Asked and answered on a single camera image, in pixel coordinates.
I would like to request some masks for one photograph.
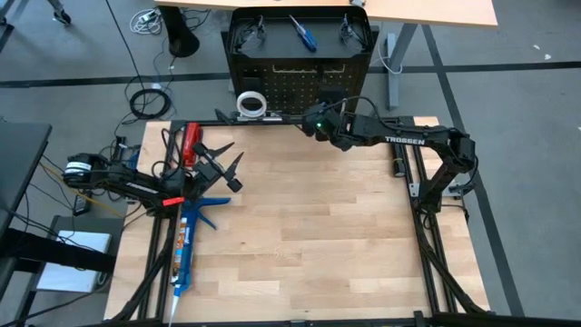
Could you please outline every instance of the tool holder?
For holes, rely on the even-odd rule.
[[[364,45],[340,37],[345,14]],[[289,15],[312,32],[316,52],[302,43]],[[261,38],[251,30],[259,20]],[[255,35],[240,46],[241,33]],[[222,41],[236,96],[255,91],[266,98],[267,112],[302,114],[318,102],[322,86],[344,87],[348,96],[360,94],[378,34],[365,10],[356,6],[247,7],[233,12]],[[357,102],[349,102],[346,110],[356,107]]]

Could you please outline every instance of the black stand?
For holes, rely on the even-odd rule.
[[[167,28],[167,37],[170,41],[170,54],[184,58],[195,54],[200,48],[200,40],[190,31],[183,21],[180,8],[173,6],[158,7],[162,13],[163,22]]]

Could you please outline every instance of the white tape roll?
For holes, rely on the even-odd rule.
[[[261,102],[262,106],[258,110],[246,109],[242,105],[242,101],[246,99],[257,99]],[[266,98],[258,92],[246,91],[238,96],[238,99],[236,100],[236,108],[238,108],[238,112],[243,116],[250,118],[260,117],[266,113]]]

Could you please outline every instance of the wooden table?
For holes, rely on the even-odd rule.
[[[416,118],[417,124],[437,122]],[[147,124],[141,172],[163,160],[160,132],[169,126]],[[192,287],[174,322],[402,318],[415,310],[429,315],[406,182],[393,177],[385,144],[343,153],[280,125],[204,127],[203,141],[211,148],[236,142],[220,161],[229,164],[244,151],[238,168],[244,186],[234,194],[220,181],[207,194],[232,200],[204,209],[218,231],[198,224]],[[422,150],[430,177],[440,160]],[[450,272],[487,308],[462,211],[444,207],[438,221]],[[143,217],[125,230],[105,318],[121,310],[141,281],[152,226],[153,219]],[[444,303],[441,288],[438,297]],[[166,322],[170,304],[168,293]]]
[[[224,10],[245,6],[350,5],[349,0],[155,0],[155,3],[163,6]],[[364,8],[370,20],[404,23],[399,35],[388,34],[384,42],[378,42],[385,45],[385,49],[381,50],[382,56],[388,58],[386,64],[392,72],[400,70],[418,24],[498,26],[492,0],[367,0]],[[400,76],[392,72],[388,74],[389,109],[399,106]]]
[[[246,6],[350,5],[349,0],[155,0],[157,5],[234,10]],[[496,27],[492,0],[367,0],[371,20]]]

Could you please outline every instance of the desk leg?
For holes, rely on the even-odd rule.
[[[167,29],[167,37],[170,41],[170,54],[184,58],[193,55],[200,48],[200,40],[190,31],[183,21],[180,8],[160,5],[163,23]]]
[[[385,39],[388,66],[392,72],[400,72],[401,62],[417,27],[417,24],[405,23],[401,27],[399,37],[390,33]],[[399,74],[388,72],[388,97],[388,111],[399,107]]]

